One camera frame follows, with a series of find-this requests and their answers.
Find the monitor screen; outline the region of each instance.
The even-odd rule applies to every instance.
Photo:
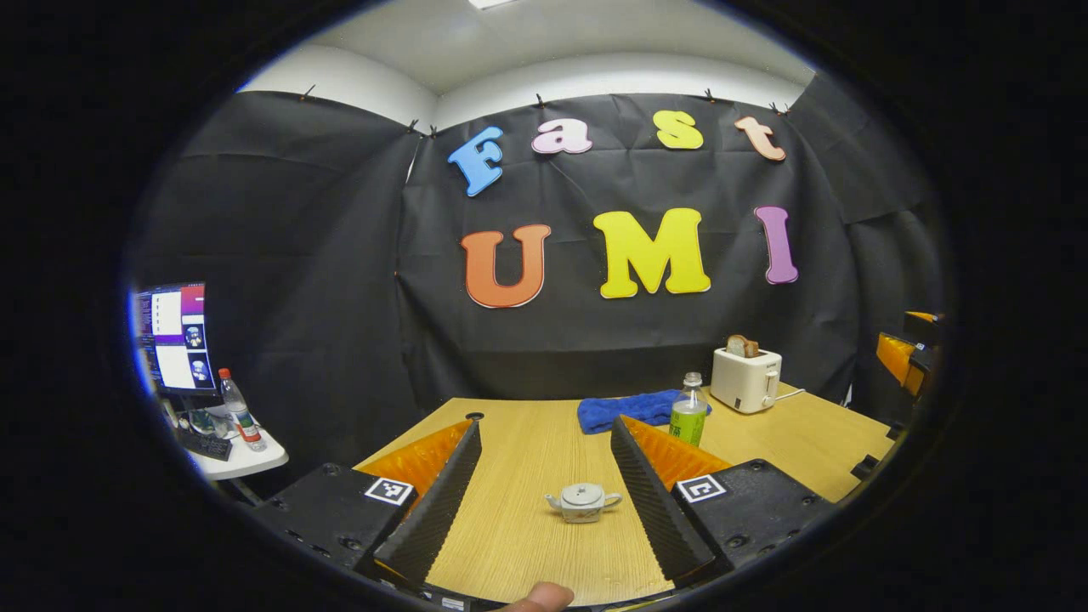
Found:
[[[140,353],[159,391],[218,395],[205,333],[205,284],[154,286],[135,297]]]

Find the orange letter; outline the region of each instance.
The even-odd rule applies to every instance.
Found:
[[[544,238],[551,234],[552,228],[540,224],[514,230],[521,243],[521,280],[509,286],[495,280],[495,246],[503,242],[503,233],[477,232],[461,238],[469,297],[486,308],[516,308],[532,302],[544,286]]]
[[[752,117],[745,117],[740,119],[737,123],[733,123],[738,130],[743,130],[747,134],[749,140],[752,140],[752,146],[755,150],[759,151],[759,155],[767,159],[772,159],[775,161],[782,161],[786,159],[786,151],[780,147],[776,147],[770,144],[770,138],[775,133],[770,131],[770,127],[766,125],[759,125],[759,122]]]

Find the bread slice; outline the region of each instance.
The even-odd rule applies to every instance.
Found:
[[[751,359],[759,354],[759,343],[734,333],[726,339],[726,352]]]

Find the white teapot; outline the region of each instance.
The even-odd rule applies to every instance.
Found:
[[[601,485],[579,482],[562,490],[561,500],[544,495],[552,507],[562,512],[567,523],[593,523],[601,518],[601,511],[623,501],[619,493],[605,494]]]

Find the yellow letter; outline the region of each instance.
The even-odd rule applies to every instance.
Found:
[[[667,264],[671,265],[669,280],[665,281],[669,293],[701,293],[710,289],[710,278],[703,273],[703,257],[698,253],[697,228],[702,219],[691,208],[669,209],[662,218],[657,237],[650,240],[630,212],[597,215],[593,227],[604,232],[608,256],[608,281],[601,285],[601,295],[631,297],[639,292],[629,273],[629,261],[650,293],[657,293]]]
[[[703,134],[695,130],[695,120],[682,110],[655,112],[654,125],[660,130],[657,138],[670,149],[697,149],[703,146]]]

